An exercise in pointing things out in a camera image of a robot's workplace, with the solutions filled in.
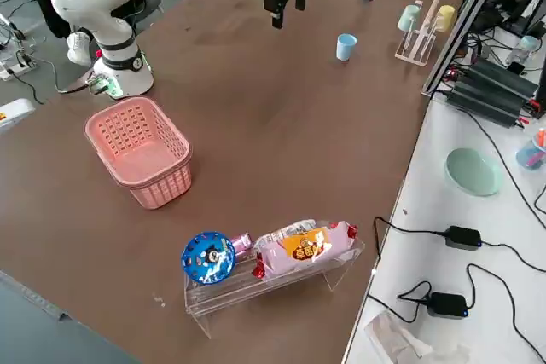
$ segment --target pink plastic basket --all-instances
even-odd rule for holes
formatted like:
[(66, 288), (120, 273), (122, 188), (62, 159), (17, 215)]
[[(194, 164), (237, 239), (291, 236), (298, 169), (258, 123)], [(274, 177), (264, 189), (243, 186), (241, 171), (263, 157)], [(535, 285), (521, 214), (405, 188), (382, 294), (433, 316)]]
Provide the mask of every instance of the pink plastic basket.
[(147, 209), (156, 209), (191, 185), (189, 142), (146, 97), (133, 97), (87, 120), (85, 134), (113, 179)]

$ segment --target white shoe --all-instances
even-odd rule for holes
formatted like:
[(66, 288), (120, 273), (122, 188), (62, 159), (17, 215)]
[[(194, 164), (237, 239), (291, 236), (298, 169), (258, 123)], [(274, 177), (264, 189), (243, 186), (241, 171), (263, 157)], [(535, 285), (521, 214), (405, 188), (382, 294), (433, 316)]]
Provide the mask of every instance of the white shoe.
[(68, 60), (80, 66), (89, 67), (91, 65), (91, 56), (89, 54), (90, 37), (82, 32), (70, 33), (67, 38)]

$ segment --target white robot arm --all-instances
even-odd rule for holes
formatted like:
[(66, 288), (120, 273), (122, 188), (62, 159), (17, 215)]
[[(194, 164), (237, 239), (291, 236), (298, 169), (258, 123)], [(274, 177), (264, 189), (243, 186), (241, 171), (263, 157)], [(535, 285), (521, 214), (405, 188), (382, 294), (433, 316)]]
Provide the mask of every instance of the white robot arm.
[(93, 69), (96, 76), (107, 80), (105, 90), (115, 99), (143, 94), (154, 83), (131, 26), (111, 16), (128, 1), (51, 0), (60, 17), (93, 33), (102, 52)]

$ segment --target green plate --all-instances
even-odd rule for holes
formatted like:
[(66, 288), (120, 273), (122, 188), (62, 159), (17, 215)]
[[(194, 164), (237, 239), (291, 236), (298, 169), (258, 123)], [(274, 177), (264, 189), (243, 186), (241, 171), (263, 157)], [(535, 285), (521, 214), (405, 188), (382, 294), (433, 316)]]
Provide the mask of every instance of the green plate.
[(501, 187), (502, 172), (498, 164), (475, 149), (451, 151), (445, 161), (445, 173), (467, 194), (489, 196)]

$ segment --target blue container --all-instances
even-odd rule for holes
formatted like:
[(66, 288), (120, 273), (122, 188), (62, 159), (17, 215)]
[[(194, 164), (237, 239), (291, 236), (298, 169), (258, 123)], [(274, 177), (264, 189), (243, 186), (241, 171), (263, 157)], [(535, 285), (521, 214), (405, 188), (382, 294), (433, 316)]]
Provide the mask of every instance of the blue container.
[(537, 170), (544, 164), (546, 159), (546, 147), (539, 147), (537, 136), (534, 136), (518, 153), (515, 155), (518, 164), (528, 170)]

